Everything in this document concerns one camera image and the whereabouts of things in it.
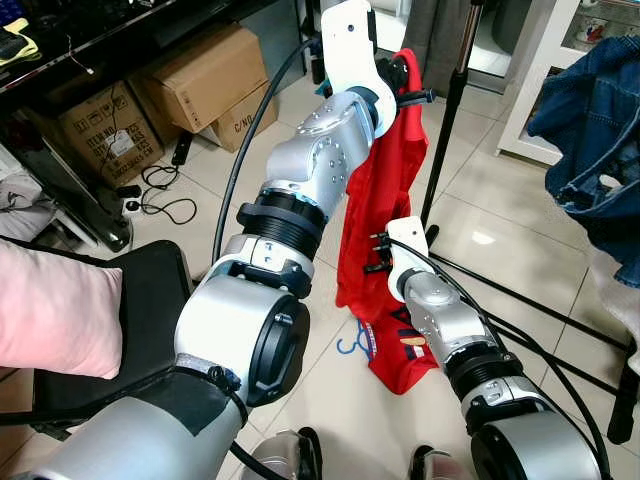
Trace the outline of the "plain brown cardboard box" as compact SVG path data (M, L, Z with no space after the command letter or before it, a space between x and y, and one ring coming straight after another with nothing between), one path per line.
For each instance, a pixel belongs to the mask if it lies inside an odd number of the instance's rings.
M163 125L197 133L266 82L260 40L228 24L166 52L131 79Z

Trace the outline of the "cardboard box with white label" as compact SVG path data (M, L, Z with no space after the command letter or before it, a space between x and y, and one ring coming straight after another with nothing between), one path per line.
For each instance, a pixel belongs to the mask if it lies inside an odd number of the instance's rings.
M58 116L61 132L90 170L110 186L127 186L164 154L154 128L123 81Z

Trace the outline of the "black power strip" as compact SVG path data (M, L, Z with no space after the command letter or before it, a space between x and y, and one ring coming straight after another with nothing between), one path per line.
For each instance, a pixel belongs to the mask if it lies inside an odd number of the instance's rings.
M186 165L193 141L195 141L195 134L186 131L180 132L177 141L174 143L170 164L173 166Z

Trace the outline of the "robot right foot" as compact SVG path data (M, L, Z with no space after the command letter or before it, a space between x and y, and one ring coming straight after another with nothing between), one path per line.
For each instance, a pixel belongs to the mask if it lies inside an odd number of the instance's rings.
M472 480L472 476L452 454L419 445L412 454L407 480Z

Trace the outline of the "pink pillow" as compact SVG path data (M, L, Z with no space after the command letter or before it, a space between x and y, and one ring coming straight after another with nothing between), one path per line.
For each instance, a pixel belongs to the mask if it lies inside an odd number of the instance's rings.
M114 379L123 271L0 239L0 367Z

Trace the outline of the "white glass-door cabinet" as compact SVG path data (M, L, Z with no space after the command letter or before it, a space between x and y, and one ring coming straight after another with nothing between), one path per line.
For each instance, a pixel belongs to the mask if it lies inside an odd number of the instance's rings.
M499 150L548 166L558 163L556 147L527 133L545 79L570 68L605 37L639 33L640 0L532 0L507 74L503 101L509 115Z

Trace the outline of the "grey curtain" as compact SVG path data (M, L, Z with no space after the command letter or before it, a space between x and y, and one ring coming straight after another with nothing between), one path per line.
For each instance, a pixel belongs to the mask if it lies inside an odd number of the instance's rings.
M448 99L452 72L465 45L470 0L411 0L403 49L419 63L422 88Z

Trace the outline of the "glass balcony door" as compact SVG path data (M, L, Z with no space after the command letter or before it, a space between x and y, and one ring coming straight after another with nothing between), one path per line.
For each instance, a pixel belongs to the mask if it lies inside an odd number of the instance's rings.
M375 13L376 44L379 49L403 49L404 33L410 18L411 0L369 0ZM474 81L503 86L515 54L518 37L529 14L531 0L484 0L468 68Z

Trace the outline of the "red shirt with navy print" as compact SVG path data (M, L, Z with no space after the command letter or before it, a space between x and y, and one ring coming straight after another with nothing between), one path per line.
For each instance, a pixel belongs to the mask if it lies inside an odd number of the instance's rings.
M367 366L390 392L402 396L426 372L438 369L439 362L426 347L424 335L413 328L406 307L388 311L372 321L358 320L369 326L376 342L375 356Z

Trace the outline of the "red knit shirt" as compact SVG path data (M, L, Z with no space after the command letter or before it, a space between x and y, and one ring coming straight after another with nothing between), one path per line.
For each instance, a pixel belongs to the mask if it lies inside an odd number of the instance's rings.
M387 271L367 273L366 269L381 261L375 236L384 232L389 221L411 214L410 188L429 146L422 128L422 105L434 100L434 93L422 87L419 60L410 49L399 50L390 64L404 72L396 95L410 96L410 105L398 109L389 131L372 143L369 157L348 183L337 260L335 305L347 307L361 323L371 326L393 320L393 312L402 307L389 292Z

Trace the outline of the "blue denim jacket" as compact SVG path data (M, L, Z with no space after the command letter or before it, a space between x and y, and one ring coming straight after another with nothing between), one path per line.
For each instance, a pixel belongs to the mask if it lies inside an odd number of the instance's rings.
M527 133L556 146L545 175L556 204L640 285L640 36L605 37L570 68L545 81Z

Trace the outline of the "grey cloth bundle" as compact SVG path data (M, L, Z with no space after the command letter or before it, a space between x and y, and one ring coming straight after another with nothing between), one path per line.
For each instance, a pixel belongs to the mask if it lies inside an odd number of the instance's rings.
M32 241L52 223L56 206L26 169L0 166L0 236Z

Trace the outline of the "chrome and black clothes rack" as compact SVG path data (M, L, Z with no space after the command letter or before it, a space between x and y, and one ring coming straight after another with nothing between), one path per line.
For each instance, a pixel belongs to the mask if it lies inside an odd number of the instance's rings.
M436 187L438 187L440 174L443 172L445 165L445 157L447 157L448 147L451 145L451 138L453 136L454 122L456 122L456 116L460 111L463 96L465 96L465 88L468 84L468 76L470 76L470 58L472 50L474 50L475 38L477 35L477 26L479 26L481 15L483 15L484 5L486 0L435 0L439 4L438 8L431 10L433 18L431 18L431 28L428 33L429 40L433 40L438 36L440 31L448 29L449 32L456 31L456 38L460 41L456 47L453 47L454 55L453 63L451 64L451 78L447 90L444 93L438 91L431 91L431 95L435 99L443 97L445 100L445 106L443 111L442 125L440 125L440 131L438 136L434 140L434 156L431 157L430 170L428 172L428 184L426 184L425 197L422 200L419 220L426 227L426 234L428 234L428 242L434 241L439 234L439 227L430 223L430 212L433 211L433 201L436 198ZM506 287L500 283L494 282L486 278L486 276L476 273L467 268L463 268L457 262L439 255L431 256L435 260L444 262L448 268L460 271L460 273L470 276L470 278L477 280L477 282L483 283L486 287L493 288L494 291L504 294L504 296L511 297L512 300L517 300L530 308L535 308L536 311L541 314L553 317L554 320L559 321L567 326L572 326L579 332L589 335L589 337L599 340L607 346L618 349L618 351L630 355L635 351L636 344L634 342L623 343L622 340L611 337L600 330L589 326L588 324L581 323L579 320L573 320L570 316L561 314L553 308L545 306L544 303L536 302L532 298L525 296L525 294L512 291L511 288ZM611 416L607 425L607 434L600 433L599 426L593 417L593 412L589 407L586 407L584 399L577 392L575 385L571 381L563 380L564 388L570 393L570 397L573 401L579 402L579 408L582 412L582 417L588 424L595 442L602 442L604 438L607 438L609 442L617 445L628 442L632 439L632 434L635 433L635 420L634 416L636 401L637 401L637 388L639 388L640 380L636 372L630 370L623 370L620 375L620 380L616 387L607 383L596 376L591 375L590 372L581 370L580 367L573 366L571 362L562 360L554 355L547 353L545 355L545 361L549 362L550 370L553 372L566 372L570 371L577 378L588 381L593 384L594 387L603 390L603 392L611 394L614 397Z

